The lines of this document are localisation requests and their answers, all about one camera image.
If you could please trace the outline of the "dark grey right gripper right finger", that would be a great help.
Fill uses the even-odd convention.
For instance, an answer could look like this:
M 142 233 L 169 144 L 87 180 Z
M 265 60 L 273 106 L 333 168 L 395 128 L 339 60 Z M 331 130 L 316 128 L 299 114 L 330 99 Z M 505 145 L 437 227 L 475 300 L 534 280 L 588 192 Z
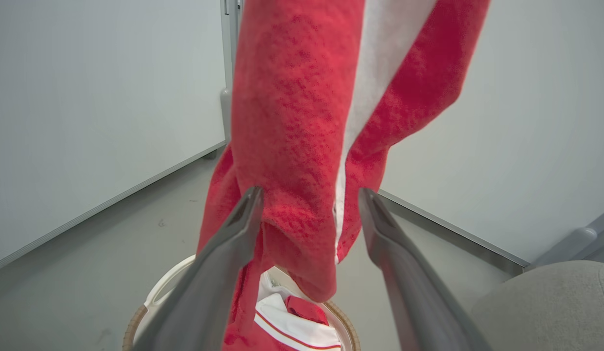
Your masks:
M 420 249 L 369 188 L 358 194 L 367 254 L 382 271 L 403 351 L 489 351 L 491 346 Z

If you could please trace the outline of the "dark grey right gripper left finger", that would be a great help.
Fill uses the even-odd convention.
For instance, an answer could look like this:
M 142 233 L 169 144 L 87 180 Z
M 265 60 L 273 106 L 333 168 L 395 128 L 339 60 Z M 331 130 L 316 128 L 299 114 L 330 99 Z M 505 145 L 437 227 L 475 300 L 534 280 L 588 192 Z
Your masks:
M 199 254 L 155 284 L 132 319 L 135 351 L 219 351 L 238 275 L 254 258 L 263 191 L 249 189 Z

